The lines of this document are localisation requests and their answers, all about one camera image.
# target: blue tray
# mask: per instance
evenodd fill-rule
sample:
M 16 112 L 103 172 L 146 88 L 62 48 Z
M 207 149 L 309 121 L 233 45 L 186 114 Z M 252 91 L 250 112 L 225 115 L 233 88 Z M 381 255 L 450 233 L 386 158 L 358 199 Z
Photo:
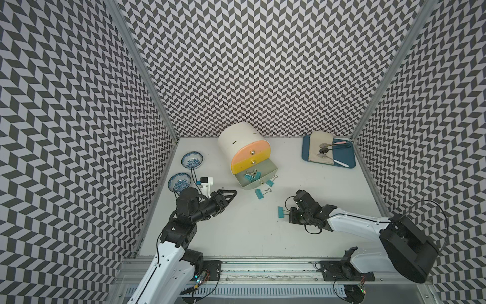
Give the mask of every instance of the blue tray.
M 331 165 L 331 164 L 328 164 L 328 163 L 320 163 L 320 162 L 315 162 L 315 161 L 309 161 L 309 143 L 311 142 L 311 136 L 310 135 L 304 135 L 304 140 L 302 142 L 302 159 L 305 160 L 305 161 L 308 161 L 308 162 L 315 162 L 315 163 L 320 163 L 320 164 L 323 164 L 323 165 L 352 169 L 352 168 L 356 167 L 356 159 L 354 158 L 353 143 L 350 142 L 350 141 L 344 140 L 344 139 L 334 138 L 332 140 L 333 143 L 338 143 L 338 142 L 342 142 L 342 141 L 350 143 L 351 147 L 334 150 L 332 152 L 332 158 L 334 158 L 337 161 L 340 161 L 340 162 L 347 164 L 349 166 L 349 168 L 341 166 L 336 162 L 334 163 L 334 165 Z

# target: black cable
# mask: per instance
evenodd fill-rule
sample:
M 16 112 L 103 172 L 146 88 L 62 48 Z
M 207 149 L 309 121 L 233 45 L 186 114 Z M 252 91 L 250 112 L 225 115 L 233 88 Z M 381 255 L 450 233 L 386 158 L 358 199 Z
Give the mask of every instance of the black cable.
M 314 268 L 317 269 L 318 271 L 322 271 L 322 265 L 321 268 L 317 268 L 317 264 L 321 265 L 321 263 L 314 263 Z
M 307 225 L 306 224 L 304 224 L 304 229 L 305 229 L 305 231 L 307 231 L 307 233 L 310 233 L 310 234 L 319 234 L 319 233 L 322 232 L 322 228 L 319 228 L 320 231 L 319 232 L 316 232 L 316 233 L 309 232 L 309 230 L 307 230 Z
M 176 212 L 176 211 L 177 211 L 177 209 L 176 209 L 176 210 L 174 210 L 174 211 L 172 211 L 171 216 L 169 217 L 169 222 L 170 222 L 170 221 L 173 219 L 173 217 L 174 217 L 174 215 L 175 215 L 175 212 Z M 159 253 L 158 253 L 158 241 L 159 241 L 160 236 L 162 235 L 162 233 L 163 233 L 163 232 L 164 232 L 164 230 L 162 229 L 162 231 L 161 231 L 161 232 L 160 232 L 160 234 L 158 235 L 157 240 L 155 240 L 155 248 L 157 249 L 157 264 L 159 263 L 159 259 L 160 259 L 160 257 L 159 257 Z
M 197 185 L 196 181 L 197 181 L 197 175 L 196 175 L 196 170 L 194 170 L 194 168 L 191 168 L 191 178 L 194 180 L 194 185 L 196 186 L 196 188 L 199 190 L 199 193 L 203 193 L 201 191 L 201 188 L 199 188 L 199 186 Z
M 196 276 L 200 275 L 201 272 L 203 272 L 204 270 L 207 270 L 207 269 L 201 269 L 198 273 L 195 273 L 193 277 L 196 277 Z M 188 293 L 192 292 L 192 294 L 193 294 L 192 297 L 194 298 L 194 292 L 195 291 L 196 291 L 196 288 L 194 288 L 194 286 L 193 286 L 193 287 L 189 287 L 189 288 L 181 291 L 181 294 L 188 294 Z
M 343 301 L 346 301 L 345 299 L 341 298 L 341 297 L 340 297 L 340 296 L 337 294 L 337 292 L 336 292 L 336 288 L 334 288 L 334 285 L 336 284 L 336 281 L 337 281 L 337 280 L 341 280 L 341 279 L 344 279 L 344 280 L 346 280 L 346 281 L 350 281 L 350 280 L 348 280 L 347 278 L 336 278 L 336 279 L 334 280 L 334 283 L 332 283 L 332 291 L 334 291 L 334 293 L 336 294 L 336 296 L 338 296 L 338 298 L 339 298 L 339 299 L 341 299 L 341 300 L 343 300 Z
M 218 279 L 218 282 L 216 283 L 216 286 L 213 288 L 213 290 L 211 290 L 210 293 L 208 293 L 207 295 L 205 295 L 204 297 L 202 297 L 201 299 L 197 300 L 197 302 L 199 302 L 200 300 L 204 299 L 205 297 L 207 297 L 208 295 L 210 295 L 211 293 L 213 293 L 213 291 L 216 290 L 216 287 L 218 287 L 218 284 L 219 284 L 219 279 Z
M 445 240 L 444 240 L 444 244 L 442 245 L 442 247 L 440 248 L 439 250 L 439 253 L 442 252 L 442 250 L 444 249 L 444 247 L 446 246 L 446 244 L 449 243 L 449 236 L 450 236 L 450 232 L 449 232 L 449 220 L 447 219 L 447 216 L 446 216 L 446 213 L 444 211 L 444 209 L 442 209 L 442 207 L 440 206 L 440 204 L 434 200 L 429 200 L 429 199 L 423 199 L 423 200 L 419 200 L 417 202 L 415 202 L 415 204 L 413 204 L 412 206 L 410 206 L 410 208 L 408 209 L 408 211 L 404 214 L 404 216 L 407 216 L 410 211 L 418 205 L 418 203 L 420 202 L 423 202 L 423 201 L 426 201 L 426 202 L 431 202 L 431 203 L 434 203 L 437 207 L 440 208 L 441 212 L 442 212 L 442 215 L 444 216 L 444 221 L 445 221 L 445 225 L 446 225 L 446 237 L 445 237 Z
M 290 211 L 289 208 L 287 208 L 287 201 L 289 198 L 291 197 L 288 197 L 286 200 L 285 200 L 285 203 L 283 204 L 285 206 L 285 209 L 287 209 L 287 211 Z

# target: white handle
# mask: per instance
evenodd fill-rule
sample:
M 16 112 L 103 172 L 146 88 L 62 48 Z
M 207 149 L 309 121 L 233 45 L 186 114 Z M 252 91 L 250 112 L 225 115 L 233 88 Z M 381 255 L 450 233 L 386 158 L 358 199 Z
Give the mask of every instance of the white handle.
M 349 166 L 348 166 L 348 165 L 346 165 L 346 164 L 345 164 L 345 163 L 343 163 L 343 162 L 340 162 L 340 161 L 337 161 L 337 160 L 333 160 L 333 161 L 335 161 L 336 163 L 340 164 L 340 165 L 341 165 L 341 166 L 343 166 L 343 167 L 349 168 Z

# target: white table surface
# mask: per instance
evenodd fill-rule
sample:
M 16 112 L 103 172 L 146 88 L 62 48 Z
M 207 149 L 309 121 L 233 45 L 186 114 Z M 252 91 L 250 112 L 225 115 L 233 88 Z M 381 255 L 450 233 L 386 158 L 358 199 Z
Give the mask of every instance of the white table surface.
M 258 200 L 254 190 L 243 190 L 232 175 L 216 138 L 182 138 L 158 200 L 154 216 L 139 251 L 139 256 L 155 254 L 156 238 L 175 209 L 174 194 L 167 188 L 169 178 L 187 172 L 182 156 L 199 151 L 204 161 L 196 169 L 197 178 L 214 178 L 212 191 L 237 190 L 238 194 L 225 211 L 197 224 L 197 233 L 189 245 L 209 257 L 342 257 L 344 250 L 370 241 L 344 232 L 312 235 L 302 225 L 289 224 L 288 216 L 278 218 L 278 206 L 299 189 L 306 190 L 324 206 L 335 205 L 363 215 L 380 216 L 359 164 L 354 169 L 305 162 L 301 158 L 301 138 L 269 138 L 270 159 L 278 167 L 272 192 Z M 260 187 L 266 190 L 265 184 Z M 292 199 L 287 207 L 295 207 Z M 317 232 L 308 227 L 310 232 Z

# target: vent grille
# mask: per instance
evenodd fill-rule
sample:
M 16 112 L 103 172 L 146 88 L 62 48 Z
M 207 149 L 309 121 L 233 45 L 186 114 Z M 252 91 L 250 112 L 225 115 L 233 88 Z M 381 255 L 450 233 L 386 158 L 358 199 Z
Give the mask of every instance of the vent grille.
M 199 287 L 194 293 L 194 297 L 205 296 L 214 289 L 214 285 Z M 345 298 L 343 285 L 335 286 L 337 294 Z M 337 298 L 332 291 L 332 286 L 316 285 L 248 285 L 231 284 L 231 286 L 217 286 L 208 297 L 221 298 Z
M 125 297 L 130 298 L 131 296 L 133 296 L 133 294 L 135 293 L 135 290 L 137 290 L 138 286 L 139 286 L 138 284 L 128 285 L 128 288 L 126 289 Z

